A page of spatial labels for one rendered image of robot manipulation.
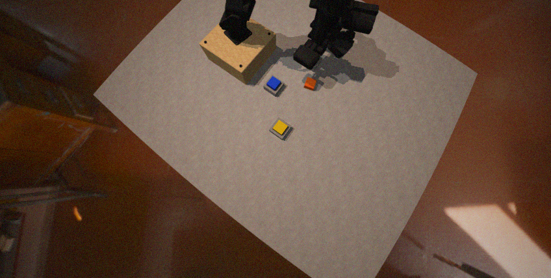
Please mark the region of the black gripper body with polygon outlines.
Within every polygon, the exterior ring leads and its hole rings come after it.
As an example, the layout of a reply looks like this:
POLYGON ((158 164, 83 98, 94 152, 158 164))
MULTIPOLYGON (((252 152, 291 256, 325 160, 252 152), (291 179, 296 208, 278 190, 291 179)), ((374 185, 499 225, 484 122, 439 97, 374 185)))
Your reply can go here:
POLYGON ((342 23, 342 17, 340 17, 337 26, 331 30, 323 30, 319 28, 313 20, 310 24, 312 30, 308 34, 308 37, 312 40, 307 45, 300 45, 297 48, 293 56, 294 60, 308 70, 311 70, 320 58, 319 54, 323 50, 321 46, 324 40, 327 37, 330 38, 330 36, 335 32, 336 28, 339 25, 340 31, 344 27, 344 23, 342 23))

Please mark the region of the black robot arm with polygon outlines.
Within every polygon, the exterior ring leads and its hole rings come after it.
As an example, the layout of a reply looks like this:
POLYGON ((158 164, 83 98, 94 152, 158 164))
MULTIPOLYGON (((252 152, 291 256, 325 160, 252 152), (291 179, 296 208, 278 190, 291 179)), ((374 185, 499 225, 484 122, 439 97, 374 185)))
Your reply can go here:
MULTIPOLYGON (((250 19, 255 2, 255 0, 226 0, 219 26, 235 45, 239 45, 252 35, 246 22, 250 19)), ((324 50, 328 48, 337 58, 344 56, 353 46, 354 31, 371 33, 379 10, 379 5, 354 0, 310 0, 309 7, 316 8, 314 21, 323 30, 335 28, 342 17, 343 29, 348 31, 340 32, 339 25, 321 46, 324 50)))

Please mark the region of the blue button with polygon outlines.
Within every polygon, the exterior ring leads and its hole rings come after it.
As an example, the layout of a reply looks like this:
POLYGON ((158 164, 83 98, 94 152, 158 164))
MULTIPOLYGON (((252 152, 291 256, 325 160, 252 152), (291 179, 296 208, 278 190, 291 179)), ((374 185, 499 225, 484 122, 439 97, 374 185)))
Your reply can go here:
POLYGON ((280 92, 282 87, 284 87, 284 82, 278 79, 276 76, 271 75, 270 78, 265 82, 263 87, 266 91, 276 96, 280 92))

